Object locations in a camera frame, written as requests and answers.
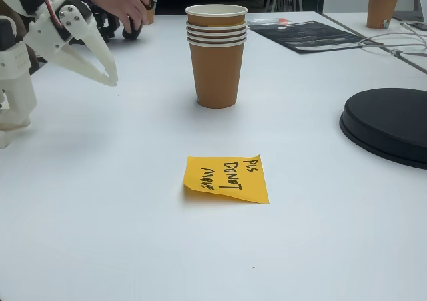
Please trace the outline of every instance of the white table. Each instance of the white table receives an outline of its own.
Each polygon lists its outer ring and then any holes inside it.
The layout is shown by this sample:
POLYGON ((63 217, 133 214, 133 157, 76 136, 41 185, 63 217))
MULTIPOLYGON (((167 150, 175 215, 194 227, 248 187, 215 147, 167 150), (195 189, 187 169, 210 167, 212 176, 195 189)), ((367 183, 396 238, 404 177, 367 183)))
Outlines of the white table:
POLYGON ((2 301, 425 301, 426 171, 338 126, 350 96, 426 89, 423 73, 386 53, 298 55, 251 32, 238 104, 208 110, 185 17, 110 46, 118 88, 47 65, 32 124, 0 152, 2 301), (188 155, 256 154, 271 204, 183 194, 188 155))
MULTIPOLYGON (((392 19, 390 23, 390 27, 388 29, 368 29, 366 27, 366 19, 368 17, 367 13, 326 13, 326 17, 331 20, 337 22, 339 25, 344 26, 346 29, 356 33, 362 37, 372 37, 375 35, 383 34, 383 33, 395 33, 395 32, 408 32, 409 30, 400 26, 401 21, 396 19, 392 19)), ((413 27, 413 30, 418 34, 427 35, 426 31, 421 31, 417 28, 413 27)), ((379 37, 374 39, 379 43, 393 45, 393 44, 414 44, 419 43, 420 40, 416 38, 414 35, 387 35, 384 37, 379 37)), ((409 46, 409 47, 389 47, 386 48, 388 51, 391 49, 399 49, 405 52, 420 52, 427 54, 426 50, 423 50, 422 46, 409 46)), ((407 55, 402 54, 399 57, 401 60, 406 63, 416 67, 420 71, 427 73, 427 57, 416 56, 416 55, 407 55)))

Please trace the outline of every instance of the paper cup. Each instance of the paper cup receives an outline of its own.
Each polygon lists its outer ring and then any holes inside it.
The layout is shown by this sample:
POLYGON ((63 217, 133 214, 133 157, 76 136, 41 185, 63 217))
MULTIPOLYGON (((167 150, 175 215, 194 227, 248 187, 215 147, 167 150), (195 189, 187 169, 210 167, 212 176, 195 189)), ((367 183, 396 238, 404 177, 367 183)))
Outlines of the paper cup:
POLYGON ((204 27, 229 27, 245 22, 246 7, 237 5, 195 5, 185 9, 188 23, 204 27))
POLYGON ((206 26, 197 26, 192 25, 187 22, 187 27, 189 27, 192 31, 197 32, 203 32, 203 33, 228 33, 228 32, 235 32, 235 31, 241 31, 242 29, 245 29, 248 24, 246 22, 243 22, 240 25, 235 26, 229 26, 229 27, 206 27, 206 26))
POLYGON ((368 21, 370 29, 387 29, 398 0, 369 0, 368 21))
POLYGON ((187 33, 191 34, 196 37, 205 37, 205 38, 228 38, 228 37, 237 37, 240 36, 248 31, 248 27, 245 27, 245 29, 241 31, 236 32, 227 32, 227 33, 201 33, 197 31, 192 31, 190 27, 187 27, 187 33))
POLYGON ((191 49, 197 102, 210 109, 224 109, 236 104, 246 39, 219 45, 187 40, 191 49))
POLYGON ((148 25, 154 24, 154 9, 150 9, 149 11, 147 11, 147 16, 148 16, 148 25))
POLYGON ((218 44, 224 44, 224 43, 231 43, 231 42, 237 42, 237 41, 241 41, 242 39, 246 38, 246 33, 244 33, 243 35, 239 35, 237 37, 228 37, 228 38, 205 38, 205 37, 197 37, 197 36, 193 36, 189 33, 187 33, 187 37, 189 39, 191 39, 192 41, 198 41, 201 43, 218 43, 218 44))

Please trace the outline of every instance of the black device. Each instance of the black device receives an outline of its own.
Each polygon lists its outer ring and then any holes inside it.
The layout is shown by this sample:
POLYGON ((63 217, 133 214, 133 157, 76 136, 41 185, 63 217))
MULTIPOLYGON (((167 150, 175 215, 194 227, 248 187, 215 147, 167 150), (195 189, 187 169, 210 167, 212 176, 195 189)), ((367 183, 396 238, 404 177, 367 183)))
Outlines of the black device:
POLYGON ((427 170, 427 92, 373 89, 351 97, 341 116, 342 132, 387 160, 427 170))
POLYGON ((409 25, 416 27, 421 31, 427 31, 427 25, 424 24, 424 16, 422 14, 422 11, 396 11, 393 14, 393 18, 403 22, 419 22, 409 25))

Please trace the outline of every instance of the yellow sticky note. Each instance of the yellow sticky note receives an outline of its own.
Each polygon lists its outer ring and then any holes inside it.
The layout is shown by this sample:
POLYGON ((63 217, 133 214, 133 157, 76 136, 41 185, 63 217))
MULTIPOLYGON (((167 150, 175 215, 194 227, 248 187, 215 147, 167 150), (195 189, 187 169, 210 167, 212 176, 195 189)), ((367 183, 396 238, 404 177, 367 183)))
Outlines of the yellow sticky note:
POLYGON ((195 158, 189 156, 184 185, 233 198, 269 203, 261 157, 195 158))

